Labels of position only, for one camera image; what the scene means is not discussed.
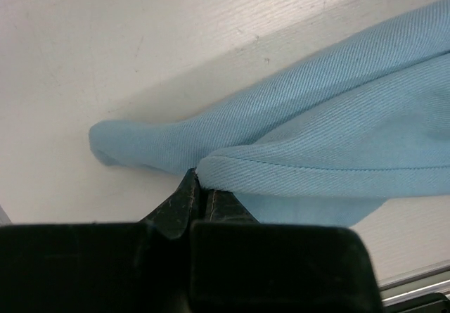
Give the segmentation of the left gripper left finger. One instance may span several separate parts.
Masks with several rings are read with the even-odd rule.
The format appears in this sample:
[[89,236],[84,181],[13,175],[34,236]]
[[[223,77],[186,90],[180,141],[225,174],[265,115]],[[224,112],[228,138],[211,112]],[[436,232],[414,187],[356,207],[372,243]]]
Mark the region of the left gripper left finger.
[[1,228],[2,312],[164,312],[188,278],[200,187],[179,187],[138,222]]

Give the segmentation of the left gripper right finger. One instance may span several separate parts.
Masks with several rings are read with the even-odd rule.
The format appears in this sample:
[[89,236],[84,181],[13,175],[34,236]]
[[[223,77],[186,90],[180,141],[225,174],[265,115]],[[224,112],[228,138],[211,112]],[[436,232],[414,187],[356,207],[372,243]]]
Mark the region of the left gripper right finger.
[[351,229],[217,221],[191,225],[194,312],[381,312],[371,258]]

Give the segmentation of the light blue trousers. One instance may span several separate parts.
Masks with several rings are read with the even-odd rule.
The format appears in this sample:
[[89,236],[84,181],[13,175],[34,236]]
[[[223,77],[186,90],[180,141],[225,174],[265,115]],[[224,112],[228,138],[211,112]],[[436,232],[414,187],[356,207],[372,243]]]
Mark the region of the light blue trousers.
[[449,0],[370,27],[171,124],[105,120],[104,165],[194,169],[261,222],[352,226],[449,193]]

